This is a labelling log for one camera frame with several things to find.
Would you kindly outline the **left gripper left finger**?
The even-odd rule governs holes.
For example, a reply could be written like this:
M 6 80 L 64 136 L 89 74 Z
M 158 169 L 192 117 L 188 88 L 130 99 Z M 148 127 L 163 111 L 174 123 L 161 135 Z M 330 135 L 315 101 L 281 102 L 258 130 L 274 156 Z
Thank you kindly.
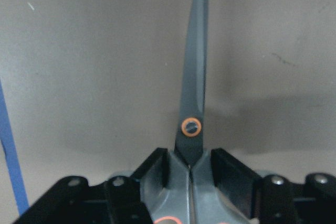
M 168 151 L 157 148 L 130 175 L 104 183 L 111 223 L 152 223 L 151 214 L 168 178 Z

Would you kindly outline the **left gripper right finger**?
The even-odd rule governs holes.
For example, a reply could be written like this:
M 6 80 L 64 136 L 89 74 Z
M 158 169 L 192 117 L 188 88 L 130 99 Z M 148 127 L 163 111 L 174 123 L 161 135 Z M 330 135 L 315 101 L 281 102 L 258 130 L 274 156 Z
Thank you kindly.
M 222 148 L 211 150 L 215 186 L 246 218 L 259 223 L 296 223 L 291 182 L 283 176 L 260 176 Z

